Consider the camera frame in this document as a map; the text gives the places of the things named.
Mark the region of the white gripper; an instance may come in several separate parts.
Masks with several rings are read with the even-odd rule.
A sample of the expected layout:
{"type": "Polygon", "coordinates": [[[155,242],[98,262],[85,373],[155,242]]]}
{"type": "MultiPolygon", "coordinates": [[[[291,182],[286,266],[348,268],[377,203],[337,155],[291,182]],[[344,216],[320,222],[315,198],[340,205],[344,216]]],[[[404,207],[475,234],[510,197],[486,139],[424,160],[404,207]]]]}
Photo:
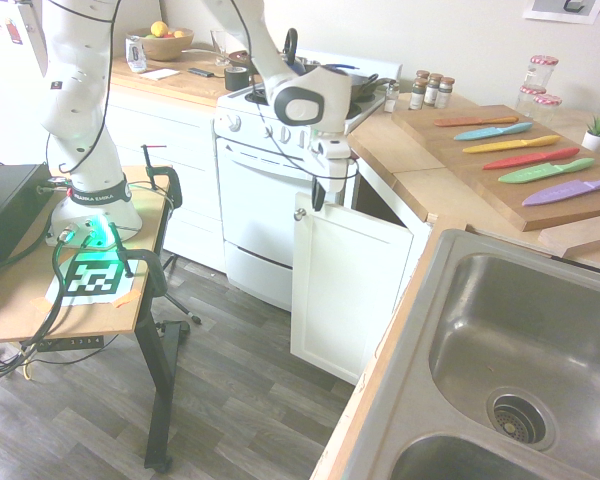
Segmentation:
{"type": "Polygon", "coordinates": [[[346,183],[349,159],[318,159],[317,177],[312,178],[311,204],[314,211],[320,211],[327,193],[340,192],[346,183]]]}

